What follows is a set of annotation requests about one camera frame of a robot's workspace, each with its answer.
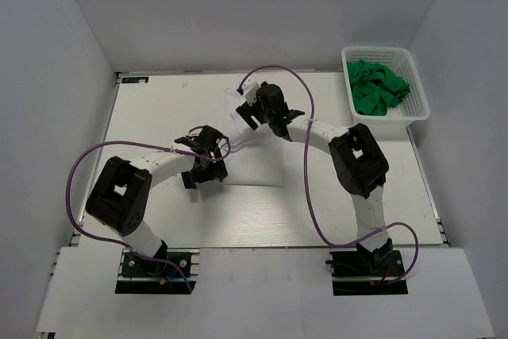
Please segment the white t shirt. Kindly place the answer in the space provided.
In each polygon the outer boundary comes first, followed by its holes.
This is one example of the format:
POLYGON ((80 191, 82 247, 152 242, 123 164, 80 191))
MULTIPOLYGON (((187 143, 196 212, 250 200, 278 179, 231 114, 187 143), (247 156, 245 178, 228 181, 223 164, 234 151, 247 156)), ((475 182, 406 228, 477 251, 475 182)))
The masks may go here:
POLYGON ((282 187, 283 140, 267 125, 251 129, 236 112, 243 98, 233 89, 224 94, 220 131, 229 138, 232 153, 225 159, 228 186, 282 187))

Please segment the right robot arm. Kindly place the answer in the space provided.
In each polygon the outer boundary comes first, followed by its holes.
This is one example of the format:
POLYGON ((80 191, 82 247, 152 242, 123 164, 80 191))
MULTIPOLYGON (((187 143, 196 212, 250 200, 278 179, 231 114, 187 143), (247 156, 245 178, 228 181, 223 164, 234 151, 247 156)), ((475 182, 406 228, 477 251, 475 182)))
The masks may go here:
POLYGON ((364 124, 342 128, 304 118, 301 110, 292 110, 279 86, 247 81, 237 89, 244 103, 236 112, 255 130, 268 125, 279 138, 316 148, 331 156, 340 185, 351 195, 356 215, 360 268, 374 275, 385 268, 393 250, 386 231, 383 212, 383 187, 389 165, 370 129, 364 124))

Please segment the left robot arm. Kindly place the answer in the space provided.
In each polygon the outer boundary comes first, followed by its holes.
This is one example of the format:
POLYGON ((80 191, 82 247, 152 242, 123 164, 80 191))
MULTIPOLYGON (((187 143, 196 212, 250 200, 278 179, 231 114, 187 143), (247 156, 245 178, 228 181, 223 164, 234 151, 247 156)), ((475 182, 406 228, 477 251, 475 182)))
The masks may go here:
POLYGON ((144 220, 150 190, 171 177, 181 175, 186 189, 199 183, 224 180, 224 161, 201 160, 177 152, 153 154, 124 160, 113 156, 106 161, 90 193, 85 211, 114 231, 121 242, 141 254, 140 265, 152 275, 167 267, 167 245, 144 220))

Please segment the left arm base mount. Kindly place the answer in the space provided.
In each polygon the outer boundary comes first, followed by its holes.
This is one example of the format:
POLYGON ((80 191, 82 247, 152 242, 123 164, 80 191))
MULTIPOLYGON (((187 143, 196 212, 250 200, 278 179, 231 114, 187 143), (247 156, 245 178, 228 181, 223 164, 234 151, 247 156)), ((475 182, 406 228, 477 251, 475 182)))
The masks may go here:
POLYGON ((121 255, 115 293, 118 295, 189 295, 198 281, 199 254, 197 249, 176 249, 167 258, 178 266, 190 285, 169 264, 142 260, 130 251, 121 255))

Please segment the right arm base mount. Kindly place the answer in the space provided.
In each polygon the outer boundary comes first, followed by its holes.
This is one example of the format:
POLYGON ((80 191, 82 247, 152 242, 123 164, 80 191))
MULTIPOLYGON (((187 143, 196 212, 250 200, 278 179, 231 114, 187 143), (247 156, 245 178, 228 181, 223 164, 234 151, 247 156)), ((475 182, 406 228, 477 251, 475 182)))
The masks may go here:
POLYGON ((334 296, 408 294, 404 279, 391 283, 405 271, 398 250, 394 250, 376 270, 370 270, 355 251, 331 252, 325 264, 331 271, 334 296))

